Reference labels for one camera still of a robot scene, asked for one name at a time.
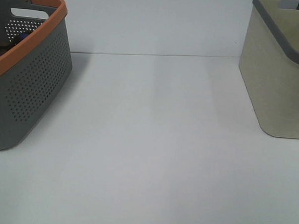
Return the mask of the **grey basket with orange rim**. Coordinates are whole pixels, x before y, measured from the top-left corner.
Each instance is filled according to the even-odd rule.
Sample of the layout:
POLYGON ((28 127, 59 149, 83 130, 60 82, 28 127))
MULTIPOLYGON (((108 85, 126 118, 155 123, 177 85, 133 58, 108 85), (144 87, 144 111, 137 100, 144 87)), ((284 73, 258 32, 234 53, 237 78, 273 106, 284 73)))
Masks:
POLYGON ((0 0, 0 46, 12 46, 0 56, 0 151, 28 135, 71 73, 66 15, 64 0, 0 0))

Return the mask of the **beige basket with grey rim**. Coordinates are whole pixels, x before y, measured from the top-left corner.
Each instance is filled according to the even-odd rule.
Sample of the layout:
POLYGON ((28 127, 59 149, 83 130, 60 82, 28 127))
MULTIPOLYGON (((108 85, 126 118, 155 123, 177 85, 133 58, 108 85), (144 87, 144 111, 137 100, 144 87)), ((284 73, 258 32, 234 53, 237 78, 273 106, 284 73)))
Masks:
POLYGON ((299 0, 253 0, 239 60, 260 128, 299 139, 299 0))

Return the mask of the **blue item in basket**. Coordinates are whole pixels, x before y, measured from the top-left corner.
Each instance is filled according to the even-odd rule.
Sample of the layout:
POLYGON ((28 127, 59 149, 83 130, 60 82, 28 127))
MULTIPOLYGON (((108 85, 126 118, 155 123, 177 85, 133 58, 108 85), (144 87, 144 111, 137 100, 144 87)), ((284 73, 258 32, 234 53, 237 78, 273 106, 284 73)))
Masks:
POLYGON ((17 44, 17 43, 23 41, 24 39, 26 39, 29 35, 30 35, 30 33, 21 33, 14 38, 14 41, 17 44))

